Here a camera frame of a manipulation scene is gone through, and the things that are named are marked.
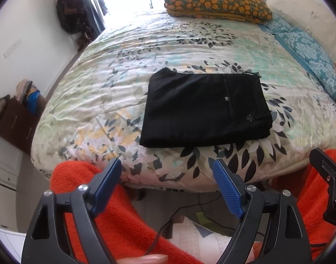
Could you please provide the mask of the person's left hand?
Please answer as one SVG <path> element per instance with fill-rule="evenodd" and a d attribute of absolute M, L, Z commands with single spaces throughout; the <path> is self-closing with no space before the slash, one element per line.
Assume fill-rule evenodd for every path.
<path fill-rule="evenodd" d="M 118 259 L 118 264 L 167 264 L 168 263 L 167 255 L 144 255 L 140 257 L 127 257 L 123 259 Z"/>

